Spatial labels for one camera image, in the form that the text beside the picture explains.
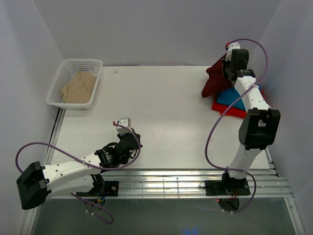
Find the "dark red t shirt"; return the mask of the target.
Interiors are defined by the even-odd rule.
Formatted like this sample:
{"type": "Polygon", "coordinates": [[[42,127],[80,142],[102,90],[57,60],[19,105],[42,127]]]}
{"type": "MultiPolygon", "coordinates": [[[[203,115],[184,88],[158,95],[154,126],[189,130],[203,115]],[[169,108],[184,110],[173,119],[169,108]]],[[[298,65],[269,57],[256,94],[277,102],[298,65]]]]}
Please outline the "dark red t shirt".
{"type": "Polygon", "coordinates": [[[225,56],[226,54],[223,55],[213,66],[206,70],[208,80],[201,92],[202,98],[217,95],[218,93],[232,87],[232,83],[227,78],[223,78],[222,60],[225,56]]]}

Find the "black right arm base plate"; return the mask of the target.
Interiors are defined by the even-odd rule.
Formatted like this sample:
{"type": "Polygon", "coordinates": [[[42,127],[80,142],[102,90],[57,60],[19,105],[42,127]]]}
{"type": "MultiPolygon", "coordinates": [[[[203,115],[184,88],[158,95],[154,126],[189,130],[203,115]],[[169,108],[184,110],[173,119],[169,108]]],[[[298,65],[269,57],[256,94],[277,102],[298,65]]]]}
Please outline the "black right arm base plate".
{"type": "Polygon", "coordinates": [[[242,186],[224,186],[221,180],[207,180],[204,181],[205,195],[206,196],[248,196],[250,189],[245,182],[242,186]]]}

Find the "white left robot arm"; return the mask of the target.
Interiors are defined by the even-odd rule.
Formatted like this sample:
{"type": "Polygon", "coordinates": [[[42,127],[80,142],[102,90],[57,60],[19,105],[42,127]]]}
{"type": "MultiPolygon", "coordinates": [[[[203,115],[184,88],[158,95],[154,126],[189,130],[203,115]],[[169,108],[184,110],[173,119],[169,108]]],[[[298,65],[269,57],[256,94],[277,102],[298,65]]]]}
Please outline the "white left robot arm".
{"type": "Polygon", "coordinates": [[[130,159],[138,156],[142,147],[140,134],[131,131],[118,134],[119,142],[111,142],[103,148],[62,164],[42,165],[31,163],[16,180],[23,210],[43,204],[49,197],[77,192],[82,196],[97,196],[104,190],[101,173],[122,169],[130,165],[130,159]]]}

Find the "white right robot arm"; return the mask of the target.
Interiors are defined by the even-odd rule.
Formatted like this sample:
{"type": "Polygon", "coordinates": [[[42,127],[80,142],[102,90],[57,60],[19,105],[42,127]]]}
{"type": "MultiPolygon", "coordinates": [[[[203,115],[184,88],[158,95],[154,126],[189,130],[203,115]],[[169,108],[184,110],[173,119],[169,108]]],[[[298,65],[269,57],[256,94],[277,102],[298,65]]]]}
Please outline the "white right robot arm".
{"type": "Polygon", "coordinates": [[[221,189],[226,194],[247,188],[246,173],[255,158],[273,144],[281,117],[264,100],[253,70],[247,68],[248,59],[248,50],[231,44],[222,60],[223,77],[233,84],[246,110],[239,128],[239,149],[222,175],[221,189]]]}

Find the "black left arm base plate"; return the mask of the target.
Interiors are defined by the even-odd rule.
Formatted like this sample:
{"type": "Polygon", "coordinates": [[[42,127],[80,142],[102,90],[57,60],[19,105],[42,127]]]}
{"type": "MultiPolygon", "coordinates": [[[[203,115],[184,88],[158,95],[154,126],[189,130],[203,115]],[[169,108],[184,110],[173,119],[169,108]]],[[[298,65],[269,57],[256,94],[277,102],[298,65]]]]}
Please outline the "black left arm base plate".
{"type": "Polygon", "coordinates": [[[102,186],[94,186],[89,192],[83,193],[82,196],[102,197],[118,196],[119,181],[104,181],[102,186]]]}

